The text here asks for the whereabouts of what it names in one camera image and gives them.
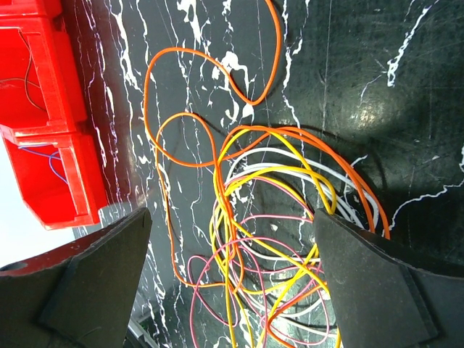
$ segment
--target blue wire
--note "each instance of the blue wire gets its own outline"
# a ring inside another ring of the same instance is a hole
[[[29,149],[28,147],[44,147],[44,146],[48,146],[48,145],[34,145],[34,146],[20,146],[18,147],[18,149],[21,149],[21,150],[24,150],[26,152],[29,152],[31,154],[37,154],[38,156],[42,156],[42,157],[48,157],[49,159],[49,165],[50,165],[50,169],[51,171],[58,177],[60,178],[61,180],[63,180],[66,184],[67,184],[67,181],[65,178],[63,178],[58,172],[57,170],[54,168],[53,166],[53,163],[52,163],[52,160],[60,160],[61,161],[61,157],[60,156],[55,156],[56,154],[59,154],[59,151],[56,151],[54,152],[53,154],[42,154],[41,152],[37,152],[37,151],[33,151],[31,149]]]

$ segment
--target plastic container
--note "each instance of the plastic container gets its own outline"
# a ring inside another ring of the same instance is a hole
[[[99,222],[98,211],[107,205],[107,197],[90,136],[74,133],[4,142],[22,199],[45,228]],[[22,146],[44,154],[59,151],[62,165],[55,160],[54,167],[67,184],[53,173],[49,158],[31,154]]]
[[[15,17],[34,8],[34,15]],[[0,0],[0,80],[19,79],[0,83],[0,131],[9,139],[75,132],[87,118],[70,39],[61,17],[50,17],[60,12],[57,0]],[[29,94],[45,111],[26,97],[30,56]]]

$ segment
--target black plastic part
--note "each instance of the black plastic part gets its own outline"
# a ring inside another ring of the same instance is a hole
[[[25,261],[40,265],[92,241],[60,263],[28,274],[0,272],[0,347],[121,347],[151,226],[143,208],[71,249]]]
[[[345,348],[462,346],[464,267],[321,210],[314,226]]]

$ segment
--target white floor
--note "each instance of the white floor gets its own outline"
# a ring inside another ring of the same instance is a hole
[[[74,240],[71,228],[45,230],[24,205],[1,138],[0,168],[0,267]]]

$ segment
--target black marble surface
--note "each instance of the black marble surface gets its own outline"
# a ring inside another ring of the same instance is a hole
[[[464,2],[276,0],[275,6],[285,44],[273,89],[261,105],[245,106],[203,59],[171,54],[154,69],[152,125],[187,109],[216,128],[218,141],[241,123],[307,127],[356,163],[391,219],[394,240],[463,264]],[[144,76],[159,50],[185,46],[233,68],[242,89],[258,96],[276,41],[268,8],[263,0],[69,0],[64,7],[91,116],[87,126],[111,203],[101,211],[102,225],[136,207],[152,212],[133,317],[151,318],[161,347],[192,347],[192,291],[175,280],[170,264],[154,155],[142,120]],[[170,125],[165,146],[184,160],[210,158],[206,134],[191,120]],[[175,207],[178,266],[185,275],[189,256],[210,250],[204,237],[214,202],[211,172],[169,162],[164,169]],[[304,188],[308,199],[314,198],[311,190]],[[244,189],[241,198],[248,211],[294,209],[259,185]],[[297,223],[266,221],[255,228],[301,250],[312,241],[311,227]],[[79,228],[77,234],[90,231]],[[204,294],[224,313],[220,291]],[[321,313],[308,320],[320,323]],[[229,345],[228,329],[200,306],[195,329],[202,347]],[[243,330],[241,325],[237,334]],[[246,346],[243,340],[240,347]],[[333,345],[329,339],[323,346]]]

